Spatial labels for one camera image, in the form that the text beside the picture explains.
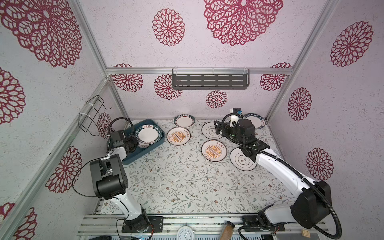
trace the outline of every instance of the dark blue plastic tray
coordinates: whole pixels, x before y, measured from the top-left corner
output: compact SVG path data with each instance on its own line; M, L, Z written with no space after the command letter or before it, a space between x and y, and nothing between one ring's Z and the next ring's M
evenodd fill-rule
M142 125L146 125L146 124L152 124L152 125L158 126L157 123L155 123L152 119L145 119L145 120L133 125L133 132L135 132L138 127L140 127ZM149 146L147 148L137 147L134 152L127 154L127 157L123 159L122 163L124 165L128 165L128 164L132 163L133 161L139 159L140 157L144 156L145 154L149 153L153 149L157 148L158 146L160 146L164 142L165 135L166 135L164 133L163 129L161 129L161 131L163 132L163 136L160 138L159 141L157 141L156 143L152 144L151 146ZM129 127L128 129L125 130L125 134L126 134L126 136L128 136L130 133L131 133L131 128Z

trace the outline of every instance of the red floral pattern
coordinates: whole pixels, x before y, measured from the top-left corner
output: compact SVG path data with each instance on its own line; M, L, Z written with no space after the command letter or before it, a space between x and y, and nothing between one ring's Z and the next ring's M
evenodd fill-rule
M73 179L74 183L79 179L80 173L77 171L83 166L82 161L78 149L70 146L45 186L50 192L64 193L68 191L72 187Z
M272 68L290 68L289 63L278 63L272 66ZM285 74L263 74L260 78L260 86L268 91L279 89L283 84L287 75Z
M117 64L115 68L133 68L129 64ZM141 74L115 74L111 75L113 82L127 92L139 91L143 86L143 78Z
M153 33L165 46L174 46L184 37L184 22L175 10L163 8L158 11L152 24Z
M0 225L4 221L5 217L8 215L8 213L11 211L15 204L7 202L6 204L0 206Z
M0 68L0 125L18 118L24 106L23 87L9 72Z
M183 90L172 88L172 76L169 74L163 74L156 78L153 87L157 95L168 100L178 98L183 93Z
M307 155L306 162L311 175L319 180L327 180L333 174L333 161L324 149L312 149Z
M66 68L79 58L80 29L66 0L0 0L0 16L38 60Z
M112 120L108 113L100 114L97 120L97 130L102 138L108 137L108 127L111 124Z
M294 90L288 101L289 116L295 121L303 120L307 117L311 109L311 95L305 88Z
M208 29L221 43L244 45L266 32L283 0L204 0Z
M228 95L224 91L214 90L205 98L205 102L211 108L219 108L227 103Z
M331 48L331 61L338 67L356 62L368 50L372 41L372 26L360 21L344 29Z
M37 214L35 213L35 208L31 207L28 215L24 217L23 223L17 228L15 234L13 235L13 240L31 240L35 235L35 229L37 227Z

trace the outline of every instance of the floral tablecloth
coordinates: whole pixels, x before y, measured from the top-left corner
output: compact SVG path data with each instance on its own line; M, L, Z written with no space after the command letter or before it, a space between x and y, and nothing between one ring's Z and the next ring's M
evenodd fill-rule
M294 201L285 186L263 167L248 172L235 168L229 154L237 145L224 137L219 141L227 147L227 157L220 162L205 159L200 149L209 139L202 135L201 128L212 121L196 120L189 128L192 137L187 144L174 146L165 140L124 166L128 191L147 213L249 213L270 204ZM165 133L175 127L171 120L155 122ZM267 126L256 129L256 137L277 151ZM101 204L98 214L122 214L108 200Z

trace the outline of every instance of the jar lid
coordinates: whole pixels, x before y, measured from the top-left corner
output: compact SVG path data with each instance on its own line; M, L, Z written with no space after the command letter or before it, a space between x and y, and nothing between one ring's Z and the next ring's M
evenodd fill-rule
M235 225L231 223L230 221L227 221L227 224L231 225L233 228L235 228Z

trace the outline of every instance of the plate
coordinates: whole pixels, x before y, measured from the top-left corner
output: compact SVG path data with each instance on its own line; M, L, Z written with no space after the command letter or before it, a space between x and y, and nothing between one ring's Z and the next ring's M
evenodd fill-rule
M173 119L173 124L175 124L177 127L192 127L193 124L195 124L195 118L192 115L189 114L180 114L177 117Z
M244 115L245 119L251 120L252 124L255 126L255 129L261 129L265 127L265 119L256 113L247 113Z
M203 156L212 162L220 162L227 156L227 148L222 142L209 140L201 146Z
M191 133L186 128L174 127L167 133L167 140L172 145L184 145L189 139L191 139Z
M163 133L161 128L156 125L147 124L138 127L135 131L135 137L141 143L152 144L160 140Z
M149 146L151 146L152 144L147 144L147 143L142 143L142 142L139 142L138 146L137 147L141 147L141 148L147 148Z
M253 162L249 157L246 157L240 148L235 148L229 155L231 163L240 170L251 171L255 169L257 163Z
M203 133L204 137L212 140L217 140L223 137L221 134L216 134L216 128L213 122L207 122L204 124L201 128L201 132Z

